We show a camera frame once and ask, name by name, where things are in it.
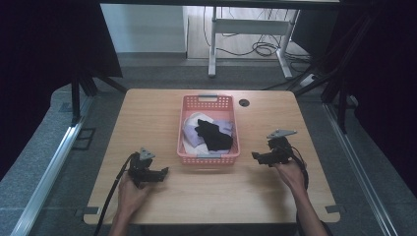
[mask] hand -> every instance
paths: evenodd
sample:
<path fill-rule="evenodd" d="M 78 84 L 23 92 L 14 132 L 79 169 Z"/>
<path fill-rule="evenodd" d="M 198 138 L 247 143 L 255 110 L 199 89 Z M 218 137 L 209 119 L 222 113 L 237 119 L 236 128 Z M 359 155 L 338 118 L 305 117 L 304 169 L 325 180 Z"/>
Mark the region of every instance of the hand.
<path fill-rule="evenodd" d="M 119 183 L 119 206 L 113 218 L 109 235 L 127 235 L 132 215 L 141 207 L 149 193 L 149 185 L 141 183 L 137 188 L 128 173 L 124 173 Z"/>
<path fill-rule="evenodd" d="M 137 188 L 131 177 L 125 172 L 119 184 L 119 206 L 117 210 L 132 215 L 141 207 L 148 194 L 149 185 L 141 183 Z"/>
<path fill-rule="evenodd" d="M 273 166 L 276 170 L 278 170 L 282 181 L 291 189 L 292 192 L 305 189 L 303 173 L 295 160 L 289 160 L 286 164 L 276 163 Z"/>

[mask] plastic basket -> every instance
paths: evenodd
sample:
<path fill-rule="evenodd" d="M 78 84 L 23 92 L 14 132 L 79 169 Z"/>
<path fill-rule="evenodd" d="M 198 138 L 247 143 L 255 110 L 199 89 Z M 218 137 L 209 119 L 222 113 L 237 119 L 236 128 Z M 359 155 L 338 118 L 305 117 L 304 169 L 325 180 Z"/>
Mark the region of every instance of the plastic basket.
<path fill-rule="evenodd" d="M 214 120 L 228 120 L 233 124 L 233 145 L 228 154 L 189 154 L 184 148 L 184 122 L 192 114 L 202 112 Z M 240 154 L 239 136 L 233 107 L 233 96 L 224 94 L 198 94 L 183 97 L 178 132 L 177 153 L 185 165 L 231 165 Z"/>

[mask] gray carpet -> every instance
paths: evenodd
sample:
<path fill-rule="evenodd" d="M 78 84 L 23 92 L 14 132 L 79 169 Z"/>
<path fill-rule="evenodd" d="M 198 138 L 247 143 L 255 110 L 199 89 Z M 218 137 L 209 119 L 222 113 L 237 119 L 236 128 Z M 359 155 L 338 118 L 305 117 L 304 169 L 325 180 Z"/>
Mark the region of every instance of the gray carpet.
<path fill-rule="evenodd" d="M 209 79 L 207 66 L 170 66 L 164 63 L 160 61 L 152 66 L 123 67 L 124 79 L 115 80 L 128 89 L 265 89 L 285 83 L 278 67 L 220 66 L 217 67 L 216 78 Z M 124 94 L 109 85 L 95 81 L 99 93 L 84 125 L 84 128 L 95 128 L 93 140 L 88 150 L 70 151 L 30 235 L 93 233 L 94 227 L 83 223 L 82 211 L 89 201 L 89 194 L 124 98 Z M 274 89 L 286 89 L 288 86 L 289 83 L 286 83 Z M 341 210 L 340 221 L 329 226 L 334 235 L 384 235 L 325 115 L 319 99 L 321 91 L 322 88 L 316 88 L 300 96 L 298 103 Z M 0 183 L 2 235 L 12 232 L 70 124 L 71 112 L 61 109 L 71 100 L 69 87 L 58 89 L 51 100 L 51 108 L 44 121 L 17 163 Z M 346 118 L 349 137 L 393 218 L 398 235 L 417 235 L 414 225 L 417 222 L 416 199 L 361 129 L 351 111 L 348 111 Z M 130 235 L 138 235 L 141 229 L 144 228 L 132 226 Z M 108 230 L 109 226 L 104 225 L 101 235 L 106 235 Z M 195 231 L 190 226 L 145 227 L 147 235 L 175 235 L 174 232 L 184 230 L 191 231 L 190 235 L 276 235 L 277 225 L 223 225 L 204 228 L 203 231 Z"/>

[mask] wire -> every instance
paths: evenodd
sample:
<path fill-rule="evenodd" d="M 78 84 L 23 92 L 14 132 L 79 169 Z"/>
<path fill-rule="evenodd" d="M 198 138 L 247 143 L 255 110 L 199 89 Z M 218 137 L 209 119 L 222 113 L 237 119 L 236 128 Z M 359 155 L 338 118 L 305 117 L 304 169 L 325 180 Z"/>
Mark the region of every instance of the wire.
<path fill-rule="evenodd" d="M 265 13 L 266 10 L 267 9 L 263 9 L 261 11 L 261 13 L 258 15 L 257 19 L 261 16 L 262 13 Z M 272 9 L 269 9 L 268 19 L 270 19 L 271 13 L 272 13 Z M 231 8 L 229 8 L 229 14 L 234 19 L 234 16 L 231 14 Z M 211 46 L 209 44 L 209 40 L 208 40 L 207 32 L 206 32 L 206 6 L 204 7 L 204 13 L 203 13 L 203 31 L 204 31 L 204 34 L 205 34 L 205 40 L 206 40 L 207 45 Z M 223 36 L 229 37 L 229 36 L 234 36 L 234 35 L 238 35 L 238 34 L 239 33 L 232 33 L 230 35 L 223 35 Z M 262 34 L 260 36 L 260 38 L 258 39 L 258 41 L 252 44 L 252 50 L 248 51 L 248 52 L 244 52 L 244 53 L 235 53 L 235 52 L 231 52 L 231 51 L 228 51 L 226 49 L 219 48 L 219 47 L 216 47 L 215 49 L 219 50 L 219 51 L 229 53 L 229 54 L 234 55 L 234 56 L 245 56 L 245 55 L 251 54 L 253 52 L 256 52 L 260 56 L 269 57 L 269 56 L 273 55 L 274 53 L 276 53 L 278 48 L 280 48 L 281 37 L 279 38 L 279 41 L 278 41 L 274 35 L 269 35 L 269 38 L 272 37 L 275 40 L 276 45 L 273 44 L 273 43 L 270 43 L 270 42 L 264 42 L 265 37 L 266 36 L 264 34 Z"/>
<path fill-rule="evenodd" d="M 110 192 L 108 193 L 107 199 L 105 200 L 105 203 L 104 203 L 103 209 L 102 209 L 102 211 L 101 211 L 101 214 L 100 214 L 100 219 L 98 220 L 98 224 L 97 224 L 97 226 L 95 227 L 94 236 L 98 235 L 98 232 L 100 231 L 101 224 L 103 223 L 103 219 L 104 219 L 104 216 L 105 216 L 105 212 L 107 211 L 107 207 L 108 207 L 108 205 L 109 205 L 109 203 L 110 203 L 111 197 L 113 196 L 114 191 L 115 191 L 115 189 L 116 189 L 116 187 L 117 187 L 117 184 L 119 183 L 120 178 L 121 178 L 121 177 L 122 177 L 122 175 L 123 175 L 123 172 L 125 172 L 125 170 L 126 170 L 126 166 L 128 165 L 128 163 L 129 163 L 129 161 L 131 160 L 131 158 L 132 158 L 132 155 L 130 155 L 130 156 L 128 157 L 128 159 L 126 160 L 126 162 L 123 164 L 122 168 L 121 168 L 121 169 L 120 169 L 120 171 L 119 171 L 119 174 L 117 174 L 116 179 L 114 180 L 113 186 L 111 186 Z"/>

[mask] clothing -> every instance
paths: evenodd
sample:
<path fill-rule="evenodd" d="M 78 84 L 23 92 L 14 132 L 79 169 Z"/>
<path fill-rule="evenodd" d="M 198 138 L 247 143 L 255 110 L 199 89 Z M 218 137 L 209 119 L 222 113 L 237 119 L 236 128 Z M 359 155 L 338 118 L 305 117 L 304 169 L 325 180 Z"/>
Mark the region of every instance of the clothing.
<path fill-rule="evenodd" d="M 188 154 L 228 154 L 230 147 L 227 149 L 213 150 L 209 149 L 204 138 L 198 135 L 196 128 L 199 127 L 199 120 L 207 121 L 218 126 L 218 131 L 222 134 L 232 136 L 233 123 L 228 120 L 213 120 L 202 112 L 193 113 L 184 121 L 183 145 L 185 152 Z"/>

